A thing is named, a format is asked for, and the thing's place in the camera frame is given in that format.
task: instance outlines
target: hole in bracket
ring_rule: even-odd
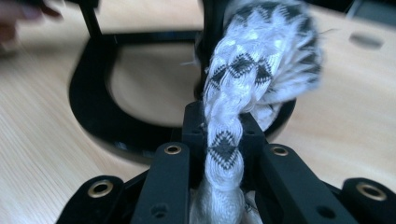
[[[356,186],[356,189],[359,193],[364,195],[367,198],[373,199],[375,201],[385,201],[387,199],[387,194],[376,186],[367,184],[367,183],[359,183]]]
[[[318,206],[317,207],[317,211],[322,217],[326,217],[326,218],[329,218],[329,219],[335,218],[334,211],[331,208],[329,208],[329,207]]]
[[[88,189],[88,195],[92,198],[101,198],[113,190],[113,183],[108,180],[99,180]]]
[[[283,147],[273,147],[271,150],[277,156],[287,156],[287,155],[289,155],[289,152]]]
[[[160,219],[166,217],[169,209],[166,203],[157,203],[151,207],[150,211],[152,216]]]
[[[181,147],[179,146],[170,146],[165,149],[165,153],[169,155],[176,155],[181,152]]]
[[[247,130],[247,131],[245,131],[245,133],[248,134],[248,135],[253,135],[253,134],[254,134],[254,131]]]

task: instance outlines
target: metal grommet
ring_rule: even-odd
[[[356,189],[359,193],[364,195],[367,198],[376,200],[376,201],[385,201],[387,199],[387,194],[376,186],[360,182]]]
[[[283,147],[273,147],[271,148],[272,152],[277,156],[287,156],[289,152]]]
[[[181,152],[180,146],[169,146],[165,149],[165,153],[169,155],[176,155],[179,152]]]
[[[92,198],[101,198],[106,196],[111,190],[113,190],[113,183],[108,180],[99,180],[88,189],[88,195]]]

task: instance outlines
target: rope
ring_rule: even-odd
[[[224,23],[225,35],[206,70],[205,176],[191,223],[261,223],[257,214],[249,215],[239,188],[244,162],[238,116],[250,112],[266,130],[284,102],[318,85],[318,33],[306,5],[295,0],[234,0]]]

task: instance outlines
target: light wood surface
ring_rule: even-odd
[[[56,7],[64,21],[21,24],[15,52],[0,58],[1,223],[53,223],[88,179],[116,175],[126,181],[149,167],[147,160],[105,150],[76,122],[68,84],[88,35],[77,7]],[[105,0],[99,12],[104,32],[200,28],[203,20],[196,0]],[[319,178],[336,187],[363,176],[396,191],[396,30],[347,21],[320,8],[313,13],[324,32],[321,87],[299,97],[276,142],[294,148]],[[357,46],[349,41],[354,32],[375,36],[383,46]],[[111,87],[124,110],[172,124],[181,121],[183,105],[192,101],[197,74],[195,69],[181,76],[184,69],[194,70],[182,65],[189,68],[157,75],[163,69],[154,65],[166,62],[164,50],[125,49]],[[177,47],[170,60],[188,63],[190,53]],[[152,62],[142,60],[142,67],[134,68],[128,58],[136,55]],[[134,69],[140,75],[128,76]],[[147,71],[154,75],[144,76]],[[147,101],[128,97],[131,92]]]

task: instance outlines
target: curved black frame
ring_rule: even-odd
[[[68,0],[79,4],[91,38],[89,39],[70,82],[69,101],[80,125],[90,134],[109,144],[146,157],[153,156],[158,146],[181,140],[180,127],[162,127],[136,119],[120,109],[113,101],[107,80],[111,75],[118,52],[128,45],[191,43],[196,44],[201,61],[201,81],[195,89],[200,98],[204,86],[205,69],[213,48],[221,39],[222,16],[229,0],[204,0],[205,27],[203,31],[174,31],[103,35],[94,9],[99,0]],[[295,106],[285,103],[278,118],[265,132],[267,139],[280,132]]]

